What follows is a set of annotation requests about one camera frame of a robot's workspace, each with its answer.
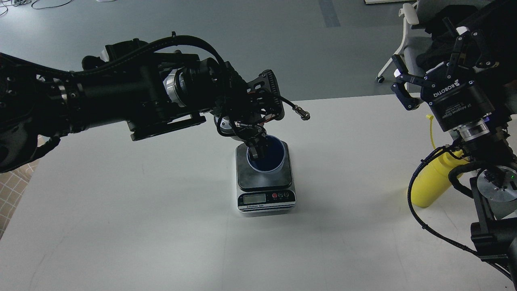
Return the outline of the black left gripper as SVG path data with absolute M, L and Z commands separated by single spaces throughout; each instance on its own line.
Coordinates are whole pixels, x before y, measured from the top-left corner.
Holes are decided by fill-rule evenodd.
M 230 120 L 229 116 L 214 115 L 214 124 L 218 134 L 243 142 L 248 147 L 248 158 L 252 161 L 263 158 L 263 151 L 268 149 L 268 140 L 262 114 L 250 114 Z

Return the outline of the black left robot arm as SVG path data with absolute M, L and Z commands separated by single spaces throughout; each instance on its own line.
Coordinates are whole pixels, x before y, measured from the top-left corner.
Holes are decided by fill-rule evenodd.
M 64 71 L 1 54 L 1 173 L 39 160 L 61 138 L 127 122 L 133 141 L 200 125 L 212 114 L 218 134 L 242 141 L 251 160 L 269 149 L 264 125 L 288 104 L 271 70 L 247 82 L 203 39 L 176 35 L 107 45 L 83 71 Z

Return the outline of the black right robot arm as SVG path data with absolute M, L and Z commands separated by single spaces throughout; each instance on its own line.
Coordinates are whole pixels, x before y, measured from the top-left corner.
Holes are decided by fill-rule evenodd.
M 441 129 L 454 142 L 434 149 L 412 175 L 407 199 L 410 211 L 423 230 L 469 252 L 516 283 L 516 219 L 498 214 L 497 203 L 516 201 L 516 155 L 507 142 L 511 112 L 500 98 L 485 92 L 476 75 L 495 68 L 495 61 L 480 30 L 455 27 L 443 19 L 455 38 L 450 59 L 423 77 L 408 73 L 400 55 L 392 61 L 399 72 L 391 90 L 410 111 L 426 103 Z M 420 173 L 437 164 L 445 167 L 445 179 L 471 198 L 478 221 L 471 225 L 474 249 L 441 235 L 415 212 L 415 182 Z

